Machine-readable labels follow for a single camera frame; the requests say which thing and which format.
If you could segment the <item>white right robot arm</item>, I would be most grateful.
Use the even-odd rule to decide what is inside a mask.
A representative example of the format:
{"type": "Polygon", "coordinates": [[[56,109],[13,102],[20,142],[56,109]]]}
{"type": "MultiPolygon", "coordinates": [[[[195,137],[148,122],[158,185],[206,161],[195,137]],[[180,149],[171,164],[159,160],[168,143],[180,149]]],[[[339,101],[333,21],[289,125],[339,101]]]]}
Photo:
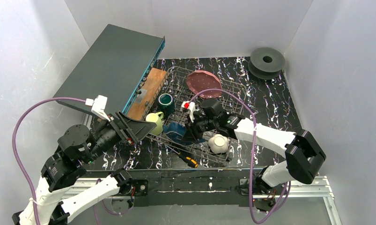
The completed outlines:
{"type": "Polygon", "coordinates": [[[203,113],[194,102],[184,101],[180,110],[188,114],[183,142],[199,141],[207,131],[240,141],[250,141],[284,157],[285,161],[261,170],[252,182],[252,191],[264,193],[271,188],[296,180],[311,184],[326,160],[326,155],[307,130],[288,132],[256,123],[238,113],[227,112],[215,98],[201,103],[203,113]]]}

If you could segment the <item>white flower shaped bowl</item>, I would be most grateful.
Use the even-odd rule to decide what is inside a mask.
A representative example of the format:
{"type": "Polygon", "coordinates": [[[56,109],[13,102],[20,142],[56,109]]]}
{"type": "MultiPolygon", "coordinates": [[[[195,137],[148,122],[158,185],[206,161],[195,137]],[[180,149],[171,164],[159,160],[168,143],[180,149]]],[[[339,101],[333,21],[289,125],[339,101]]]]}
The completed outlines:
{"type": "Polygon", "coordinates": [[[224,154],[229,149],[229,140],[221,134],[215,134],[208,140],[208,146],[214,154],[224,154]]]}

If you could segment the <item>dark green glossy mug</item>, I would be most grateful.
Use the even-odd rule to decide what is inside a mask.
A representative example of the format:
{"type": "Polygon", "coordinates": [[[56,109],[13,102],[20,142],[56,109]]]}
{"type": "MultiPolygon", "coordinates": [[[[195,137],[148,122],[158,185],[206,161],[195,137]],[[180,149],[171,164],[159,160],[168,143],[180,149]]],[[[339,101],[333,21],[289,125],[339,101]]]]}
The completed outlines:
{"type": "Polygon", "coordinates": [[[172,115],[175,111],[174,98],[168,93],[161,94],[158,98],[158,108],[164,113],[164,117],[172,115]]]}

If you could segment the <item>dark blue plate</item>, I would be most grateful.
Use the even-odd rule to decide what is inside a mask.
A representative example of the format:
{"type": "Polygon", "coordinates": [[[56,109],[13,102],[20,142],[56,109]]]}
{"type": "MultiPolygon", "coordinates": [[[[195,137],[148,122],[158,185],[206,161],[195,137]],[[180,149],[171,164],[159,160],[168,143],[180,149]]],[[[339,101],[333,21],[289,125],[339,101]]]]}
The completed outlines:
{"type": "Polygon", "coordinates": [[[186,132],[186,129],[185,129],[184,126],[182,126],[178,123],[175,123],[175,122],[171,122],[168,125],[163,125],[162,128],[163,128],[163,133],[170,140],[172,140],[175,143],[181,144],[183,146],[189,146],[189,145],[193,145],[193,144],[203,143],[203,142],[206,141],[204,138],[201,138],[201,139],[195,140],[195,141],[183,141],[182,138],[183,138],[183,136],[186,132]]]}

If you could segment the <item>light green ceramic mug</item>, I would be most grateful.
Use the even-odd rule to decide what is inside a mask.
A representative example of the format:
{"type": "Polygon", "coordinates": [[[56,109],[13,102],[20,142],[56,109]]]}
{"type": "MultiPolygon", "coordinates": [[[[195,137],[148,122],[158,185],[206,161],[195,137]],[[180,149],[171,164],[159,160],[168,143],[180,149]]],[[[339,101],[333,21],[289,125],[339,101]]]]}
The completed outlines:
{"type": "Polygon", "coordinates": [[[163,132],[163,118],[164,113],[163,112],[153,112],[149,113],[145,120],[147,122],[153,122],[155,123],[155,128],[150,132],[152,135],[160,135],[163,132]]]}

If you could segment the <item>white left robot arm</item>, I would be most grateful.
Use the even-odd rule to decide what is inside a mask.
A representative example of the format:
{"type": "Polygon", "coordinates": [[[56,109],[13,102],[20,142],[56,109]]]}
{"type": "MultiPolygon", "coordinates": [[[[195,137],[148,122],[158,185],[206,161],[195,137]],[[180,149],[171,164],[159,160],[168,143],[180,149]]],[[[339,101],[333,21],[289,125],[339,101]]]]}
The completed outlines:
{"type": "Polygon", "coordinates": [[[66,225],[104,198],[128,194],[133,180],[125,169],[118,169],[98,184],[64,198],[64,194],[86,173],[84,164],[92,163],[118,143],[140,142],[155,127],[153,122],[133,120],[121,112],[102,120],[94,133],[83,124],[71,126],[58,139],[55,153],[46,160],[35,195],[23,211],[12,215],[13,223],[66,225]]]}

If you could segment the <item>pink polka dot plate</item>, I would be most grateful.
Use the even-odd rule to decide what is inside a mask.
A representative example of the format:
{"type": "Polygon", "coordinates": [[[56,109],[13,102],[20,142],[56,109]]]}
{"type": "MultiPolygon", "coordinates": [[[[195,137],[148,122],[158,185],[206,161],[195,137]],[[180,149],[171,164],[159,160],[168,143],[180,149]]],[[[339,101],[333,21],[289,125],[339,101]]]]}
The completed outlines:
{"type": "Polygon", "coordinates": [[[196,70],[190,73],[187,75],[186,84],[188,89],[194,94],[198,94],[199,92],[207,89],[219,89],[203,92],[200,97],[204,99],[218,98],[222,94],[220,91],[222,90],[220,79],[208,71],[196,70]]]}

